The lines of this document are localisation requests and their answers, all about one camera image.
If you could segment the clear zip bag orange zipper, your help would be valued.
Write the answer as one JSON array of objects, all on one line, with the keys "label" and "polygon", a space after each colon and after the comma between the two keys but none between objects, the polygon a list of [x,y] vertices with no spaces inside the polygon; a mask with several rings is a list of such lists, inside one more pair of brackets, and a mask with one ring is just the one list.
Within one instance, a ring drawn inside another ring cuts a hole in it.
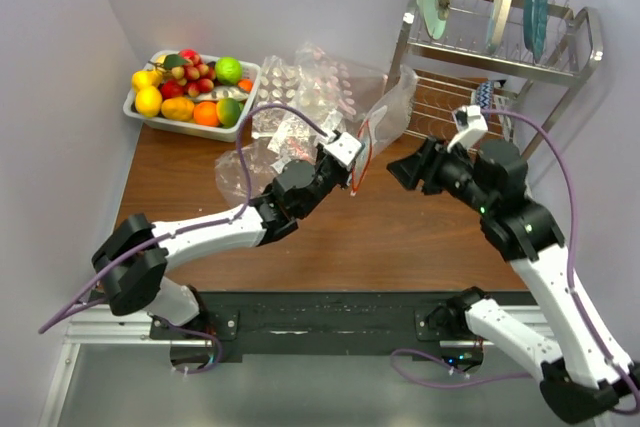
[{"label": "clear zip bag orange zipper", "polygon": [[413,97],[417,83],[416,72],[407,65],[401,65],[396,85],[385,93],[365,116],[357,134],[363,149],[352,169],[352,196],[359,191],[371,161],[407,129],[413,112]]}]

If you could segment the green yellow mango fruit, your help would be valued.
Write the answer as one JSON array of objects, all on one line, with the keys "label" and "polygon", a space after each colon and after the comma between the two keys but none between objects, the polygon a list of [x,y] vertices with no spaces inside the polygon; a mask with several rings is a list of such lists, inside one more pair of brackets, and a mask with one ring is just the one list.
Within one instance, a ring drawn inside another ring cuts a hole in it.
[{"label": "green yellow mango fruit", "polygon": [[243,105],[233,98],[223,98],[216,103],[219,125],[224,128],[235,126],[242,113]]}]

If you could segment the orange fruit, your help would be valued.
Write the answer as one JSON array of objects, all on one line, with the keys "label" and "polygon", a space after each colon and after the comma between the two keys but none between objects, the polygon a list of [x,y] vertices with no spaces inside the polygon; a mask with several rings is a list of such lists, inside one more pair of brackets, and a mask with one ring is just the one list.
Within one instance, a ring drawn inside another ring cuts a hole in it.
[{"label": "orange fruit", "polygon": [[217,104],[212,101],[197,103],[193,110],[193,121],[201,126],[217,127],[220,121],[217,114]]}]

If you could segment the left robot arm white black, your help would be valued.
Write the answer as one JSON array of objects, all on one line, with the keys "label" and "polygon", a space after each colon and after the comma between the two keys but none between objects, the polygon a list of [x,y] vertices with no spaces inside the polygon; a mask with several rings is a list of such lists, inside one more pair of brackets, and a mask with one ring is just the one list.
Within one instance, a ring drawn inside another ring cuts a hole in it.
[{"label": "left robot arm white black", "polygon": [[277,242],[293,233],[335,187],[346,188],[362,150],[341,137],[319,146],[316,161],[288,162],[263,192],[234,209],[174,222],[150,222],[136,214],[96,251],[111,313],[145,311],[185,339],[210,332],[210,314],[195,288],[167,278],[168,270],[209,255]]}]

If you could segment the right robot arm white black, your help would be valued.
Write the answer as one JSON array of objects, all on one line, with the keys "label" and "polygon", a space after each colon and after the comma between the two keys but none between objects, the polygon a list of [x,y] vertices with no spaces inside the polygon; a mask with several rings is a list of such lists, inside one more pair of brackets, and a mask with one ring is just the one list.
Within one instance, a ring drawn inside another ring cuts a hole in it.
[{"label": "right robot arm white black", "polygon": [[460,145],[427,138],[388,171],[407,190],[443,191],[480,215],[486,240],[524,281],[553,336],[509,315],[478,287],[429,313],[427,325],[459,340],[492,342],[538,384],[550,410],[576,425],[614,411],[639,391],[639,364],[612,338],[583,287],[568,270],[569,249],[550,211],[526,192],[528,164],[502,139],[483,142],[474,157]]}]

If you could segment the crumpled clear zip bag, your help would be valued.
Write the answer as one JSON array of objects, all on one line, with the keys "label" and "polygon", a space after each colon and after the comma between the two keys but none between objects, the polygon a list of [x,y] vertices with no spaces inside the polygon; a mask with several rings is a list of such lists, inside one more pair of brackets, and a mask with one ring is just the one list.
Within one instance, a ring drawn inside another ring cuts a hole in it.
[{"label": "crumpled clear zip bag", "polygon": [[[254,139],[241,149],[251,181],[251,196],[260,194],[282,170],[282,158],[268,148],[268,138]],[[218,191],[230,207],[242,204],[247,198],[248,183],[240,156],[233,149],[215,161],[215,180]]]}]

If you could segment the clear bag pink dots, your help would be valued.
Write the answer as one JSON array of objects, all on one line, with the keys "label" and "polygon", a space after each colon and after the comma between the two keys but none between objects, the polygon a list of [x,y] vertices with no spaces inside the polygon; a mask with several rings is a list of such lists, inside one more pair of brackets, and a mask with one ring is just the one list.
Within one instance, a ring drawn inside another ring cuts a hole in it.
[{"label": "clear bag pink dots", "polygon": [[384,93],[387,75],[307,42],[295,51],[299,84],[292,105],[317,125],[339,123],[355,134]]}]

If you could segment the blue white patterned bowl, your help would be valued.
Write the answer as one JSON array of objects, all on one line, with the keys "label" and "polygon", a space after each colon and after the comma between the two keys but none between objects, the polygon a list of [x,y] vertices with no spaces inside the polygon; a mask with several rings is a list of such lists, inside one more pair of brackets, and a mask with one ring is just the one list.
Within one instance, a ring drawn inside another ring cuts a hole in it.
[{"label": "blue white patterned bowl", "polygon": [[496,82],[487,80],[478,85],[473,96],[473,104],[481,110],[490,110],[493,107],[494,89]]}]

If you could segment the small orange tangerine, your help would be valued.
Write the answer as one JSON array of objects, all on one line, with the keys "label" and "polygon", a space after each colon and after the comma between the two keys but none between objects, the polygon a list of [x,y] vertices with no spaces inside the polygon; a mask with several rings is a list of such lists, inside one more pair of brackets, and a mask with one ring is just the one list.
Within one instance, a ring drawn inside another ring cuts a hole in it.
[{"label": "small orange tangerine", "polygon": [[253,88],[253,82],[249,79],[241,79],[238,83],[237,86],[242,89],[243,91],[249,93],[252,88]]}]

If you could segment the silver toy fish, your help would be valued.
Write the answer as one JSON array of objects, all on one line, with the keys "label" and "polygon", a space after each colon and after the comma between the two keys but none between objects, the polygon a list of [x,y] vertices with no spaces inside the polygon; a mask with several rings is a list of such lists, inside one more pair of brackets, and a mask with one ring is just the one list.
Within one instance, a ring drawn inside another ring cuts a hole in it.
[{"label": "silver toy fish", "polygon": [[230,98],[238,102],[245,102],[249,98],[249,93],[238,86],[220,85],[214,87],[211,92],[201,93],[193,98],[194,102],[219,102],[222,99]]}]

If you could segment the white plastic fruit tray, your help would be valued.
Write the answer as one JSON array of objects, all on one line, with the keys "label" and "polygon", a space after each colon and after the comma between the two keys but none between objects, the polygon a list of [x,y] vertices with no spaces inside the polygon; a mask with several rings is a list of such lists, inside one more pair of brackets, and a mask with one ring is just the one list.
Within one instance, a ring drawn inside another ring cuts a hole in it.
[{"label": "white plastic fruit tray", "polygon": [[145,117],[137,112],[134,106],[135,93],[130,90],[127,94],[122,111],[125,116],[142,121],[151,128],[191,135],[201,138],[218,140],[221,142],[234,142],[241,132],[240,124],[247,117],[256,100],[262,72],[259,65],[251,62],[240,61],[242,66],[242,78],[253,83],[252,89],[246,94],[246,98],[241,100],[242,104],[239,119],[233,126],[229,127],[209,127],[196,124],[194,121],[182,122],[166,119],[162,115],[153,118]]}]

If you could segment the green lime fruit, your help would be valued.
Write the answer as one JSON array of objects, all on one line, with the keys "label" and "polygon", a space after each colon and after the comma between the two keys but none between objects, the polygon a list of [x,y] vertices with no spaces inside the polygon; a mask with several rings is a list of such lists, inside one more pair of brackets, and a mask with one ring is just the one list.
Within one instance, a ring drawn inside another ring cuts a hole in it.
[{"label": "green lime fruit", "polygon": [[223,85],[236,85],[243,78],[243,67],[233,57],[220,57],[214,66],[216,79]]}]

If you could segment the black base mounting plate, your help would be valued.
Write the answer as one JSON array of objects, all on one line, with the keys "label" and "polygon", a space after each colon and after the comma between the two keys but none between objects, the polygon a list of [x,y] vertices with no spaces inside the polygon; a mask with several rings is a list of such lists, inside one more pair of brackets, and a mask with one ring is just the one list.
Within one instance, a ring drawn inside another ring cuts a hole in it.
[{"label": "black base mounting plate", "polygon": [[450,331],[447,292],[204,292],[223,358],[246,355],[387,356],[423,351],[465,371],[486,342]]}]

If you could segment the steel dish rack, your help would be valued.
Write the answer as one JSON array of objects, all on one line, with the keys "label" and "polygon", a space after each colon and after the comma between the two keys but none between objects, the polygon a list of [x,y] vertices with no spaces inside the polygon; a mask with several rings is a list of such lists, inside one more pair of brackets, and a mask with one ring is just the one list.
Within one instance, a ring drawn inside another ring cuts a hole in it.
[{"label": "steel dish rack", "polygon": [[524,32],[522,22],[508,19],[500,46],[490,53],[475,39],[464,44],[463,35],[454,40],[447,36],[441,39],[429,36],[426,22],[419,15],[417,0],[409,0],[386,87],[390,89],[398,83],[401,64],[411,56],[497,74],[501,78],[523,79],[525,83],[518,91],[506,88],[496,91],[497,96],[509,99],[512,107],[520,106],[537,84],[562,86],[566,92],[543,123],[543,129],[550,131],[600,65],[604,38],[602,19],[595,8],[584,7],[575,12],[568,6],[550,4],[548,16],[559,22],[558,32],[548,36],[553,41],[551,51],[536,62],[524,43],[515,40],[516,33]]}]

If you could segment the red lychee bunch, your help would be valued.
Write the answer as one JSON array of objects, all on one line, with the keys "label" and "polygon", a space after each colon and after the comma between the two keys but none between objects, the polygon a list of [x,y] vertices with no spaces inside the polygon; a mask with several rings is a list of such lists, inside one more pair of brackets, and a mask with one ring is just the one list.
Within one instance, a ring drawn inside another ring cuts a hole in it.
[{"label": "red lychee bunch", "polygon": [[208,64],[185,64],[172,68],[170,73],[188,97],[209,94],[214,89],[215,69]]}]

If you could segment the red apple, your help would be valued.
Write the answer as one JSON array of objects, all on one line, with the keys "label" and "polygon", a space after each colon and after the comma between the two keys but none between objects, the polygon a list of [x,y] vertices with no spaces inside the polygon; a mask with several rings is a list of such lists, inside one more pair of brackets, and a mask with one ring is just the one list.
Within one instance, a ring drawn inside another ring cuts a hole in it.
[{"label": "red apple", "polygon": [[168,80],[159,86],[159,91],[164,100],[182,97],[184,95],[184,87],[176,80]]}]

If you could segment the white cream plate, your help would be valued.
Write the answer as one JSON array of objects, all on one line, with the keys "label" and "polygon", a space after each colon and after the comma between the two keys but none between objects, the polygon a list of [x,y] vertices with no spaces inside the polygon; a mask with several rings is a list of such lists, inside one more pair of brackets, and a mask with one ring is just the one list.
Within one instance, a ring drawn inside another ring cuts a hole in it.
[{"label": "white cream plate", "polygon": [[485,50],[489,55],[498,52],[506,29],[512,0],[493,0],[489,17]]}]

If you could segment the yellow lemon front left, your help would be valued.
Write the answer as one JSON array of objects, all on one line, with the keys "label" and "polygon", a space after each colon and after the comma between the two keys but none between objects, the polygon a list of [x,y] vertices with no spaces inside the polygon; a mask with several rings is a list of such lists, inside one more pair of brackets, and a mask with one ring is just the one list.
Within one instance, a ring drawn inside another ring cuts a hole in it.
[{"label": "yellow lemon front left", "polygon": [[162,94],[155,86],[140,89],[134,100],[136,111],[146,118],[157,116],[161,111],[162,103]]}]

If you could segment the teal blue plate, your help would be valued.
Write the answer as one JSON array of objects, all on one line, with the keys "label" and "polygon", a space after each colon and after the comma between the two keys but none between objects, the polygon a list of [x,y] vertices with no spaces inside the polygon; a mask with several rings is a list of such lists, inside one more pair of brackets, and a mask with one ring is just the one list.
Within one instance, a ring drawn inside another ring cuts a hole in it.
[{"label": "teal blue plate", "polygon": [[523,39],[534,63],[539,63],[544,53],[547,21],[548,0],[524,0]]}]

